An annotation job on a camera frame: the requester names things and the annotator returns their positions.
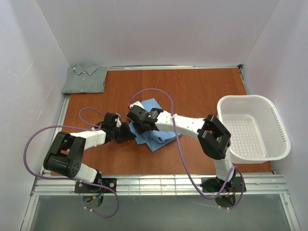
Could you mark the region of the light blue long sleeve shirt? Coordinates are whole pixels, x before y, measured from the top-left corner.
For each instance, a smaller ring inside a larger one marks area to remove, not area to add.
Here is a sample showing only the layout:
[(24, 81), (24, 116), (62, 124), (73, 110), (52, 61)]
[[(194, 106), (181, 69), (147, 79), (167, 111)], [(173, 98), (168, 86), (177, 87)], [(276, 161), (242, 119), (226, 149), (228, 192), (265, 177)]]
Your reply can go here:
[[(154, 99), (148, 99), (141, 102), (145, 110), (150, 111), (152, 108), (159, 108), (161, 106)], [(171, 131), (147, 131), (143, 134), (138, 134), (133, 126), (133, 122), (129, 124), (131, 132), (136, 135), (135, 141), (138, 145), (146, 144), (152, 152), (157, 151), (161, 147), (167, 145), (168, 143), (176, 140), (176, 134)]]

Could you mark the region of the grey long sleeve shirt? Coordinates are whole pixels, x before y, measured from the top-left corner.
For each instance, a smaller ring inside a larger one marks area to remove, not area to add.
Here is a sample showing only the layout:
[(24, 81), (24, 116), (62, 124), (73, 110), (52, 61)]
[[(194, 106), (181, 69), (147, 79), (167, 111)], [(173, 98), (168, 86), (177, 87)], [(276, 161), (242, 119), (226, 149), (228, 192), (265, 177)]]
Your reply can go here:
[(107, 71), (107, 67), (97, 65), (70, 67), (61, 94), (103, 93)]

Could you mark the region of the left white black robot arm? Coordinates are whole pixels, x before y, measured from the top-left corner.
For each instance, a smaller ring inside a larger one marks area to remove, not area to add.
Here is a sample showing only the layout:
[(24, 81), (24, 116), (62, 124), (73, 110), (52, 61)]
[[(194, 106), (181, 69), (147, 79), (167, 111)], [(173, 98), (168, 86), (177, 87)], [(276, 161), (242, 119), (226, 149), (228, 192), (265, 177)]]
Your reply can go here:
[(119, 115), (107, 113), (104, 120), (91, 130), (78, 133), (60, 131), (54, 138), (43, 162), (46, 170), (70, 179), (94, 183), (101, 173), (82, 163), (86, 149), (106, 144), (112, 140), (117, 143), (136, 138), (128, 123), (122, 122)]

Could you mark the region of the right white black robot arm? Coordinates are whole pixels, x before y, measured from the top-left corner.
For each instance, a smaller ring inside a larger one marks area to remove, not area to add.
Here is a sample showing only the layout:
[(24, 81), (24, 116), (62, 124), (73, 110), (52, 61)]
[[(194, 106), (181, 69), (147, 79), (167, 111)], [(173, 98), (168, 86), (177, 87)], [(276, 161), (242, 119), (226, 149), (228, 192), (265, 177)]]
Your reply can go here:
[(231, 133), (214, 115), (207, 118), (190, 118), (171, 113), (159, 108), (150, 111), (140, 102), (129, 106), (127, 118), (139, 134), (146, 131), (173, 131), (198, 140), (206, 156), (211, 158), (216, 169), (215, 187), (223, 186), (228, 191), (234, 186), (235, 169), (231, 162), (229, 147)]

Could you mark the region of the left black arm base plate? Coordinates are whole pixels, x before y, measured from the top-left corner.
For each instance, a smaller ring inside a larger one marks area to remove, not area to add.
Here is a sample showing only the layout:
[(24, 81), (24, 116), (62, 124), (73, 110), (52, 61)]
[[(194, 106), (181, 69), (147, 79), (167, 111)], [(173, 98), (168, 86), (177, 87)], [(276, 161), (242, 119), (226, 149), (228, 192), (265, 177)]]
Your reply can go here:
[(112, 193), (108, 188), (116, 192), (117, 178), (101, 178), (94, 183), (78, 181), (75, 184), (75, 193)]

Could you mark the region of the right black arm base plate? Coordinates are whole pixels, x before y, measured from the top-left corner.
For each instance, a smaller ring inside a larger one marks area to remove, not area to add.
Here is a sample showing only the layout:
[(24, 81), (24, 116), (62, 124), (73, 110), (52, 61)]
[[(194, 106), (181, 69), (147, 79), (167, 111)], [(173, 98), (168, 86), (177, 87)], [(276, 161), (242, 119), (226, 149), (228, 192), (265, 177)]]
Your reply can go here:
[[(224, 181), (218, 178), (201, 178), (200, 186), (202, 187), (202, 191), (205, 193), (217, 193), (221, 189)], [(242, 189), (246, 192), (246, 186), (243, 185), (241, 177), (235, 177), (231, 180), (231, 182), (227, 182), (223, 189), (223, 193), (228, 192), (241, 192)]]

